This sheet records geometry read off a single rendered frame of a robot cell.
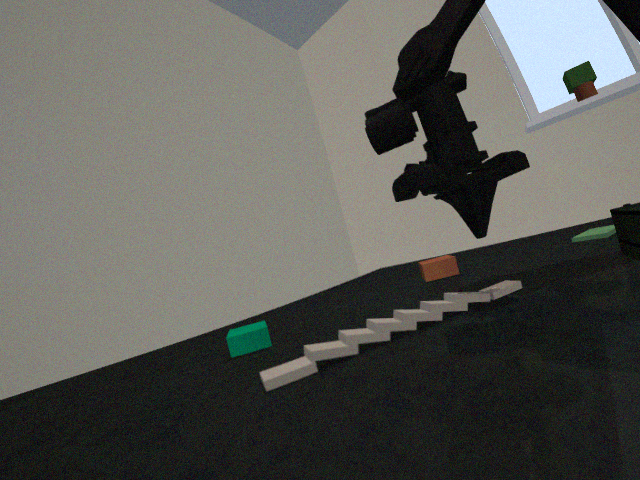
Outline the grey domino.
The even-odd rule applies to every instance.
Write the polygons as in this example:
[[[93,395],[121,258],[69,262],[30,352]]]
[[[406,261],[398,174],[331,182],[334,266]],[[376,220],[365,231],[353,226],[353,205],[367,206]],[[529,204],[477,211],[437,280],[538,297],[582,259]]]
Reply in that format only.
[[[292,360],[289,363],[286,362],[277,367],[275,366],[268,370],[261,371],[259,374],[265,389],[269,391],[276,387],[297,381],[317,371],[315,361],[311,362],[310,359],[305,356]]]
[[[448,302],[444,300],[438,301],[420,301],[420,310],[428,312],[455,312],[455,311],[468,311],[467,303]]]
[[[310,361],[346,357],[358,354],[358,344],[345,345],[342,341],[304,345],[304,355]]]
[[[510,294],[521,288],[522,288],[522,283],[520,280],[518,281],[505,280],[500,283],[494,284],[490,287],[486,287],[482,290],[478,290],[478,292],[486,293],[486,294],[490,293],[490,298],[492,300],[492,299],[497,299],[504,295]]]
[[[403,322],[439,321],[443,312],[428,312],[425,310],[398,309],[393,310],[393,318]]]
[[[456,303],[471,303],[471,302],[488,302],[491,301],[490,293],[480,292],[452,292],[444,293],[444,301],[456,302]]]
[[[367,319],[367,327],[373,332],[416,330],[417,322],[403,322],[394,318]]]
[[[368,328],[338,330],[338,340],[345,345],[390,341],[390,331],[373,332]]]

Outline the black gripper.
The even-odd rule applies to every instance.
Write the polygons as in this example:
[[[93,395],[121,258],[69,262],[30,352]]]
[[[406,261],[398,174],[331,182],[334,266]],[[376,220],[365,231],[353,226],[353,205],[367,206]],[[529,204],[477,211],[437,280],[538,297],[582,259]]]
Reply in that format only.
[[[425,132],[424,151],[436,164],[409,167],[392,186],[395,202],[416,198],[419,191],[438,187],[433,196],[449,203],[477,239],[487,236],[498,181],[530,167],[525,153],[510,151],[489,158],[479,151],[473,133],[475,121],[465,116],[440,120]],[[467,174],[470,173],[471,174]]]

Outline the orange-brown block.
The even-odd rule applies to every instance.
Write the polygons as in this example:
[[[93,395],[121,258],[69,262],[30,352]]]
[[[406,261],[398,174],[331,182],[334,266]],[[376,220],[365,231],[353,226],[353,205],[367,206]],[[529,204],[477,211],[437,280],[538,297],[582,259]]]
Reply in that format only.
[[[422,278],[428,282],[454,275],[459,275],[456,257],[445,255],[419,262]]]

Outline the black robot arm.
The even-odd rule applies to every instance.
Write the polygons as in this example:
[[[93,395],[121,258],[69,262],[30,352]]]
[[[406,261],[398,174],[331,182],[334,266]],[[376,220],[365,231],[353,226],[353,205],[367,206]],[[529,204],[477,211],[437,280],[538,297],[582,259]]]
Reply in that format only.
[[[412,112],[417,111],[424,134],[440,120],[465,116],[457,94],[466,90],[467,76],[448,70],[456,45],[485,1],[446,0],[434,20],[401,49],[392,88],[396,99],[364,114],[378,155],[414,141],[419,130]],[[603,1],[640,42],[640,0]]]

